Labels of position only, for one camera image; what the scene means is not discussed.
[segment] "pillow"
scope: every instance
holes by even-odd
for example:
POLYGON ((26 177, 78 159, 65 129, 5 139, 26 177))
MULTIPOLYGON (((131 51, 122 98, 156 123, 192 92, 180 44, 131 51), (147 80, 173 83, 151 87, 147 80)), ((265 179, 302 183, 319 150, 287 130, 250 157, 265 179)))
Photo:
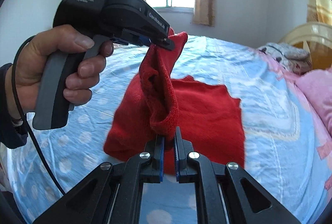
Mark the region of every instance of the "pillow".
POLYGON ((332 135, 332 68, 310 71, 295 83, 332 135))

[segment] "bed sheet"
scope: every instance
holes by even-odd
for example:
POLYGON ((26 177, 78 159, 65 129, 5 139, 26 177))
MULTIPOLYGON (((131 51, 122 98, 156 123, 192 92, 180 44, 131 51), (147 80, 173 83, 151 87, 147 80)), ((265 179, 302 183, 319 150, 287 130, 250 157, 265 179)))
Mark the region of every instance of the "bed sheet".
MULTIPOLYGON (((107 59, 100 83, 92 89, 92 100, 70 112, 66 127, 34 130, 65 191, 101 162, 119 163, 103 152, 103 143, 146 52, 146 47, 134 45, 117 48, 107 59)), ((189 36, 171 77, 186 75, 207 84, 224 83, 231 96, 241 99, 245 169, 302 223, 313 223, 328 202, 324 184, 331 170, 318 155, 316 148, 322 144, 315 135, 312 113, 299 100, 299 93, 270 71, 257 52, 207 37, 189 36)), ((18 208, 32 223, 61 194, 30 139, 22 148, 1 150, 18 208)), ((175 177, 165 175, 161 184, 144 185, 141 224, 196 221, 193 184, 180 185, 175 177)))

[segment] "red cloth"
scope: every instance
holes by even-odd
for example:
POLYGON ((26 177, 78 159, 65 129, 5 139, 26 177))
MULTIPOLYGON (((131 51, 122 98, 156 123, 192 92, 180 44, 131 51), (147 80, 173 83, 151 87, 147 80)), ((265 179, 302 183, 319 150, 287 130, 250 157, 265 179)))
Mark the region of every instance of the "red cloth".
MULTIPOLYGON (((156 134, 172 146, 175 128, 195 151, 211 161, 235 161, 244 166, 244 132, 240 99, 232 98, 224 85, 207 85, 191 76, 170 79, 170 73, 188 39, 186 33, 169 37, 173 51, 151 45, 114 114, 104 144, 105 153, 127 161, 142 152, 156 134)), ((173 150, 165 151, 164 170, 174 173, 173 150)))

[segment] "yellow headboard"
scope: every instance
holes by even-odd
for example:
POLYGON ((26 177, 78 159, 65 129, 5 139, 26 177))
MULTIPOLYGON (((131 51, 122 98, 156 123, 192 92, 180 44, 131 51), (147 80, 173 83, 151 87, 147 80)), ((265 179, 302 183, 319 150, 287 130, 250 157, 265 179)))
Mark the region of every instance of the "yellow headboard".
POLYGON ((305 23, 289 32, 279 43, 288 43, 309 51, 313 69, 332 66, 332 26, 328 24, 305 23))

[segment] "black cable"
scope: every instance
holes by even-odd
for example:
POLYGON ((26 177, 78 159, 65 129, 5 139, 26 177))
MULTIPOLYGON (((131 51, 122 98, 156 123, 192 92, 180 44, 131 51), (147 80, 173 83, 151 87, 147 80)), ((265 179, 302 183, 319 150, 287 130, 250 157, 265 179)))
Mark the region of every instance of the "black cable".
POLYGON ((57 179, 55 178, 51 168, 49 167, 48 163, 46 162, 46 159, 42 153, 42 150, 41 148, 39 147, 39 144, 37 142, 37 139, 36 137, 34 136, 34 133, 27 121, 27 118, 26 116, 24 115, 24 112, 23 112, 23 109, 22 109, 22 106, 20 104, 20 101, 19 101, 19 98, 18 98, 18 95, 17 95, 17 90, 16 90, 16 80, 15 80, 15 74, 16 74, 16 65, 17 65, 17 60, 19 58, 19 55, 21 53, 21 51, 23 50, 23 48, 34 38, 35 36, 32 36, 32 37, 29 37, 26 41, 24 41, 24 43, 20 46, 19 50, 17 51, 16 55, 15 55, 15 59, 14 59, 14 62, 13 62, 13 68, 12 68, 12 88, 13 88, 13 94, 14 94, 14 99, 15 99, 15 103, 16 103, 16 106, 17 106, 17 109, 19 111, 19 114, 23 120, 23 123, 26 127, 26 129, 28 130, 28 133, 31 137, 31 140, 34 144, 34 147, 36 148, 36 151, 42 161, 42 163, 44 164, 44 167, 45 169, 47 170, 47 172, 49 173, 49 176, 51 177, 51 179, 53 180, 54 184, 57 186, 57 188, 60 190, 60 192, 62 193, 62 195, 66 194, 64 192, 64 190, 62 189, 62 187, 60 186, 59 182, 57 181, 57 179))

